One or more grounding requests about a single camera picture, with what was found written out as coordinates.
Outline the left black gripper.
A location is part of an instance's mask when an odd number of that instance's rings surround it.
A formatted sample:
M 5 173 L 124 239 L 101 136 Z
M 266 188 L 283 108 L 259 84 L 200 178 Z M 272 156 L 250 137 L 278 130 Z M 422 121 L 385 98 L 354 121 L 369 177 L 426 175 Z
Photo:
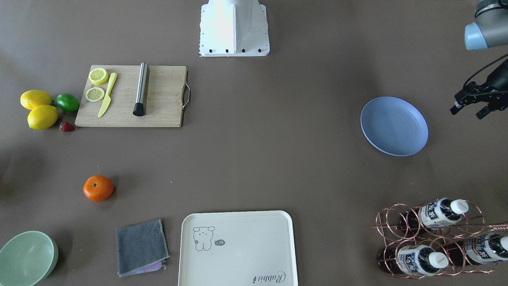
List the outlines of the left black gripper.
M 471 79 L 479 72 L 490 67 L 498 60 L 494 60 L 485 67 L 478 70 L 465 81 L 463 87 L 455 94 L 455 105 L 450 109 L 452 115 L 456 115 L 460 110 L 470 104 L 485 102 L 487 105 L 476 113 L 476 117 L 481 120 L 490 112 L 497 110 L 503 111 L 508 105 L 508 60 L 504 60 L 488 76 L 485 83 L 478 85 Z

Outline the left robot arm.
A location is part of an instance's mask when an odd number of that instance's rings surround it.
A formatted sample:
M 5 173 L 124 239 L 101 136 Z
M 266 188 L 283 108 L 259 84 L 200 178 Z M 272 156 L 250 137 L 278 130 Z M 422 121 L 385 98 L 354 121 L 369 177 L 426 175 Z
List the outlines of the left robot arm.
M 475 22 L 468 24 L 464 31 L 465 47 L 468 50 L 483 50 L 508 43 L 508 10 L 506 0 L 479 0 L 475 8 Z M 496 67 L 483 84 L 472 81 L 479 72 L 497 63 Z M 495 111 L 503 111 L 508 105 L 508 62 L 507 55 L 488 63 L 473 73 L 457 94 L 455 105 L 450 109 L 456 115 L 462 108 L 485 102 L 487 105 L 477 112 L 476 117 L 483 119 Z

